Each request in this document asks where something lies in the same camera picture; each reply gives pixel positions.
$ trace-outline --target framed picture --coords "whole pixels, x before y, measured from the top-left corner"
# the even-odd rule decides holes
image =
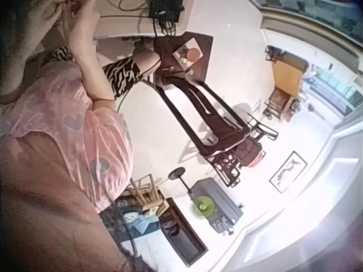
[[[306,161],[293,151],[280,169],[270,178],[270,182],[280,193],[283,193],[306,166]]]

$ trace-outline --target black device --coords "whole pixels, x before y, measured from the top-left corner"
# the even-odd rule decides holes
[[[149,17],[159,22],[178,23],[184,11],[183,0],[150,0]]]
[[[184,167],[173,170],[168,178],[170,180],[179,179],[187,188],[188,195],[196,204],[200,197],[208,197],[214,202],[214,212],[206,219],[210,226],[217,232],[228,232],[229,235],[234,233],[233,226],[237,224],[242,217],[243,212],[232,199],[223,191],[213,178],[198,180],[191,188],[185,183],[182,175],[185,173]]]

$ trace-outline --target pink shirt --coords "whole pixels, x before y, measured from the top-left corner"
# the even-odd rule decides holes
[[[3,110],[1,129],[1,136],[19,138],[38,132],[53,138],[70,178],[97,212],[107,208],[128,185],[133,151],[126,122],[122,114],[110,109],[92,110],[74,62],[51,62],[42,67],[35,82]]]

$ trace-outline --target zebra print fabric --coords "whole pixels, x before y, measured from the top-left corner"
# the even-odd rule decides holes
[[[64,46],[48,52],[42,66],[52,61],[73,61],[69,47]],[[103,67],[103,71],[110,82],[115,99],[122,97],[141,80],[140,69],[132,57],[120,59]]]

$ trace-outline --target green object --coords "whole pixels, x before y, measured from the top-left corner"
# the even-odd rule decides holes
[[[214,214],[216,206],[210,197],[198,197],[194,200],[195,212],[199,216],[210,217]]]

